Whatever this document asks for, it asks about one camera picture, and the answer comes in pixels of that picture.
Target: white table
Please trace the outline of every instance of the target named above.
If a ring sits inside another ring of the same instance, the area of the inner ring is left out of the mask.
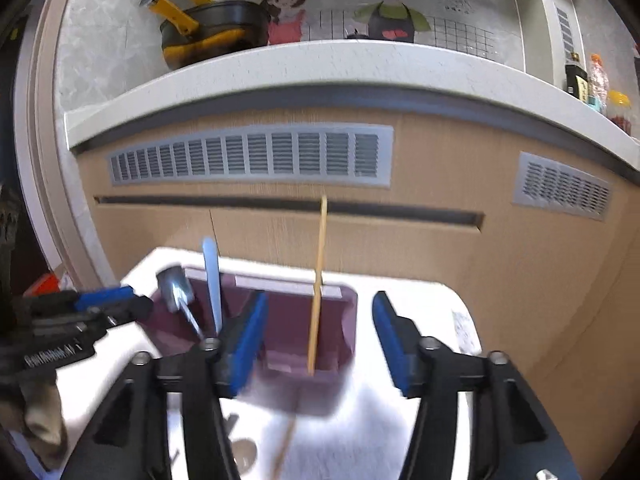
[[[157,286],[156,272],[176,263],[204,268],[200,253],[158,248],[122,283],[132,286],[137,294],[151,295]],[[309,282],[314,278],[312,270],[231,258],[220,258],[220,270]],[[223,414],[239,416],[230,439],[250,438],[258,448],[257,461],[242,477],[245,480],[271,477],[274,457],[282,447],[284,434],[294,416],[296,422],[282,466],[282,480],[392,480],[398,477],[412,434],[418,400],[403,399],[392,384],[371,317],[371,301],[378,290],[386,290],[398,314],[412,318],[423,335],[436,336],[454,351],[460,350],[452,313],[466,312],[466,307],[450,288],[439,283],[335,272],[324,272],[322,276],[325,284],[347,285],[358,294],[356,349],[345,386],[346,394],[338,408],[324,417],[291,415],[239,399],[222,399]],[[158,355],[145,333],[135,324],[112,329],[95,349],[93,358],[62,368],[58,373],[63,415],[72,445],[128,359],[140,350]],[[468,394],[460,394],[454,480],[465,480],[468,472],[469,400]],[[175,399],[171,399],[170,404],[170,453],[173,456],[179,450],[172,473],[175,480],[186,480],[181,418],[174,407]]]

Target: cooking pot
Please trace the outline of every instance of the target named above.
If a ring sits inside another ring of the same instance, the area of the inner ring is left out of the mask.
[[[162,55],[172,70],[212,57],[266,46],[269,13],[245,0],[191,0],[181,10],[169,0],[141,0],[140,5],[164,16],[160,25]]]

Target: bottle label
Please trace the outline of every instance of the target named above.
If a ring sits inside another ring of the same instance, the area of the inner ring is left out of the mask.
[[[589,83],[578,76],[575,77],[575,81],[578,87],[578,95],[576,97],[583,103],[587,102],[587,98],[589,97]]]

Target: soy sauce bottle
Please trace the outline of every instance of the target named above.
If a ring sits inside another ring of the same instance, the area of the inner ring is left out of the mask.
[[[566,73],[566,91],[583,103],[589,96],[589,76],[587,71],[580,66],[580,55],[571,53],[571,60],[564,66]]]

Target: countertop edge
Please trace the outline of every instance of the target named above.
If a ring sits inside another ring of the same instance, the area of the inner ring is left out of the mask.
[[[469,54],[387,41],[291,43],[201,62],[66,113],[66,142],[72,150],[123,124],[198,101],[323,84],[422,89],[485,102],[559,126],[640,170],[635,140],[555,86]]]

